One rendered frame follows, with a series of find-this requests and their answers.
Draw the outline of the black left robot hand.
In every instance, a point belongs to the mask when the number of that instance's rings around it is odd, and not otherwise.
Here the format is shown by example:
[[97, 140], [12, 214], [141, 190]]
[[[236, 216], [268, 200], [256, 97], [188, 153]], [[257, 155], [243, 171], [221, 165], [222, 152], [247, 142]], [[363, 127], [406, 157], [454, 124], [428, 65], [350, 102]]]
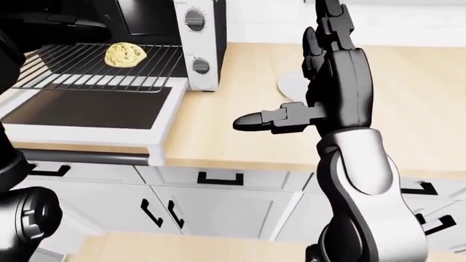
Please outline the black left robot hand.
[[111, 31], [106, 25], [75, 15], [64, 15], [66, 0], [30, 0], [31, 9], [18, 13], [18, 18], [34, 37], [46, 44], [101, 43], [109, 41]]

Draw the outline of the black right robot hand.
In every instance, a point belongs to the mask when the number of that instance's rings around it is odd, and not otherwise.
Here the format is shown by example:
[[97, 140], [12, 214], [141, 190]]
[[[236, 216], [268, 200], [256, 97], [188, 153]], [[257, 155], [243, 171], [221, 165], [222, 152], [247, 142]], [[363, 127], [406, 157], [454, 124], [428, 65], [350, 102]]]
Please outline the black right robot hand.
[[371, 126], [374, 88], [366, 54], [350, 34], [354, 25], [339, 0], [315, 0], [317, 27], [303, 34], [304, 78], [309, 80], [306, 102], [282, 104], [236, 119], [232, 127], [244, 132], [272, 134], [303, 132], [315, 126], [320, 137], [348, 128]]

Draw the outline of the silver oven knob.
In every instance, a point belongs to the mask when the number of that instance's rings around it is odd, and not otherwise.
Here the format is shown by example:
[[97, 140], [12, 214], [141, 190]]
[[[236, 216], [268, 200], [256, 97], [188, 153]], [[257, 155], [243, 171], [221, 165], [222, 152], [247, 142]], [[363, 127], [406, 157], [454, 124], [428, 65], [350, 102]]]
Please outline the silver oven knob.
[[193, 32], [202, 32], [206, 26], [206, 16], [197, 8], [190, 8], [184, 16], [184, 23]]
[[210, 64], [206, 59], [198, 57], [192, 61], [192, 70], [198, 74], [207, 74], [210, 70]]

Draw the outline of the white round plate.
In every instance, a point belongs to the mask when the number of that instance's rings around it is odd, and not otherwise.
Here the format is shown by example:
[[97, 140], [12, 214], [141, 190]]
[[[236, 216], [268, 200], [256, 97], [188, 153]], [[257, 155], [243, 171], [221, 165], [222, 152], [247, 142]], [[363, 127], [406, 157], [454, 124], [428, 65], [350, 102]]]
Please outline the white round plate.
[[306, 102], [306, 93], [310, 81], [302, 73], [292, 71], [283, 74], [277, 80], [277, 88], [290, 102]]

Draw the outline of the white drawer front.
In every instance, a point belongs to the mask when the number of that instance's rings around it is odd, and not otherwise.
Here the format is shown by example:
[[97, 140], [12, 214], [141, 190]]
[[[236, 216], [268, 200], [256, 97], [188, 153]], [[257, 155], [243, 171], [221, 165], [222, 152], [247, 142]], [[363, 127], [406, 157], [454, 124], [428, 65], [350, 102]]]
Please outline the white drawer front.
[[445, 200], [466, 200], [466, 177], [449, 176], [448, 173], [442, 172], [400, 172], [400, 183], [402, 181], [426, 181], [434, 185], [437, 196], [422, 196], [403, 194], [404, 196], [426, 198], [426, 199], [445, 199]]
[[90, 164], [90, 163], [62, 163], [30, 161], [28, 164], [35, 164], [35, 170], [57, 171], [61, 165], [69, 165], [71, 170], [63, 177], [32, 176], [30, 179], [37, 180], [68, 180], [79, 182], [96, 183], [124, 183], [124, 184], [144, 184], [143, 179], [132, 165], [111, 165], [111, 164]]
[[[309, 180], [310, 172], [266, 170], [224, 170], [201, 167], [147, 167], [137, 166], [143, 180], [149, 185], [243, 188], [265, 191], [301, 191]], [[203, 185], [197, 183], [198, 172], [207, 178], [234, 180], [235, 174], [244, 174], [243, 186]]]

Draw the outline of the yellow speckled scone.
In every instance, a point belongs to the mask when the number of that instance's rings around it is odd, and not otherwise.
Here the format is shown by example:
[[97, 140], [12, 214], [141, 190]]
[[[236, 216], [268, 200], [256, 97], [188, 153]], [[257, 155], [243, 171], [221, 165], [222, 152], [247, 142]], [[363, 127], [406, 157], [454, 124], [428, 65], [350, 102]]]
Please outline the yellow speckled scone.
[[110, 67], [132, 68], [136, 67], [146, 57], [146, 52], [138, 45], [120, 42], [112, 44], [106, 50], [104, 62]]

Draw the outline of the white glass oven door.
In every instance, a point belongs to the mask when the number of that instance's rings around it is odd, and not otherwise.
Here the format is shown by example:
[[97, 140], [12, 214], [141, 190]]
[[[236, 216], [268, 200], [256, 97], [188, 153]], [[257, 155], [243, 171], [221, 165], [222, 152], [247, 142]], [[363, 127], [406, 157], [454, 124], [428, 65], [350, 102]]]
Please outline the white glass oven door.
[[171, 78], [152, 91], [21, 90], [0, 103], [0, 119], [17, 147], [140, 149], [157, 167], [187, 87], [187, 79]]

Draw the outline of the white cabinet door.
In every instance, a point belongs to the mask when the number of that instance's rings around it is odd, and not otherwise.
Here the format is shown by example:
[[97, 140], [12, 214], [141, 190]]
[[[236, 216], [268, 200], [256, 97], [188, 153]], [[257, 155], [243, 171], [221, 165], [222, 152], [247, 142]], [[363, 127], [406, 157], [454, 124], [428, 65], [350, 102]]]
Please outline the white cabinet door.
[[[86, 218], [103, 229], [176, 235], [181, 233], [149, 186], [58, 180], [41, 180], [38, 183], [55, 191], [63, 207], [70, 207], [78, 214], [86, 215]], [[149, 201], [149, 210], [156, 218], [163, 218], [162, 228], [156, 226], [142, 211], [142, 199]]]
[[466, 256], [466, 201], [405, 196], [413, 213], [421, 214], [429, 246]]
[[182, 234], [248, 239], [275, 239], [300, 197], [300, 193], [288, 191], [167, 186], [152, 189], [166, 210], [169, 200], [175, 202], [175, 213], [185, 221]]

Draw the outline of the white toaster oven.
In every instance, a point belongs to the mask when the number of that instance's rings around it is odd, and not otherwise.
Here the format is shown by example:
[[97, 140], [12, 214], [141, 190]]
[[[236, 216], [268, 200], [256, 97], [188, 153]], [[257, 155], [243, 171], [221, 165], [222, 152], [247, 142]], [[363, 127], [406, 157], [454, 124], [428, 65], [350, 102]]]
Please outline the white toaster oven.
[[[206, 16], [202, 32], [193, 32], [184, 23], [188, 9], [197, 8]], [[96, 21], [111, 31], [109, 44], [125, 42], [142, 45], [175, 45], [182, 48], [187, 89], [216, 91], [226, 50], [225, 0], [66, 0], [64, 15]], [[192, 70], [195, 58], [210, 64], [207, 74]]]

